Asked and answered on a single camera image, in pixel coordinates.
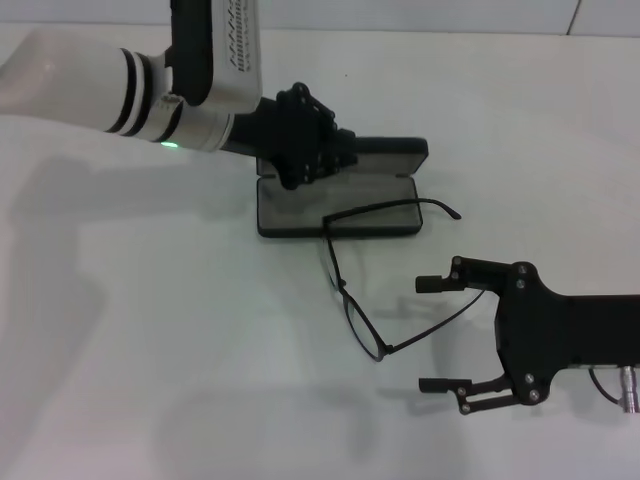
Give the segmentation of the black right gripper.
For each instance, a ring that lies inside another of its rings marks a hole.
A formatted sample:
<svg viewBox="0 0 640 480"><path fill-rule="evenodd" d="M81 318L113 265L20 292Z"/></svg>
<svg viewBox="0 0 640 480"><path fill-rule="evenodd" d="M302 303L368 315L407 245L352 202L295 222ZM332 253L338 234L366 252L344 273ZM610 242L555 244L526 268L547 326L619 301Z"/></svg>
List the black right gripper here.
<svg viewBox="0 0 640 480"><path fill-rule="evenodd" d="M472 380L421 378L424 394L453 393L462 415L545 401L560 371L639 366L638 295L564 295L552 291L531 263L455 256L449 275L418 276L419 294L466 289L499 294L496 346L505 376ZM471 397L509 395L472 401Z"/></svg>

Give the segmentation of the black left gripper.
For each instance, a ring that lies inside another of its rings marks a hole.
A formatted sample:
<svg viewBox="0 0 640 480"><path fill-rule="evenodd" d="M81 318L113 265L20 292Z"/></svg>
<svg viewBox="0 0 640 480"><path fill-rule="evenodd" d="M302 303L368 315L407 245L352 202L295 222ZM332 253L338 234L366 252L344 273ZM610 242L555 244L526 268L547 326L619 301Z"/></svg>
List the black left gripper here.
<svg viewBox="0 0 640 480"><path fill-rule="evenodd" d="M306 84L297 82L275 99L262 98L254 112L236 115L227 150L270 162L281 185L296 190L357 164L351 148L319 151L355 142L355 133L340 128L335 117Z"/></svg>

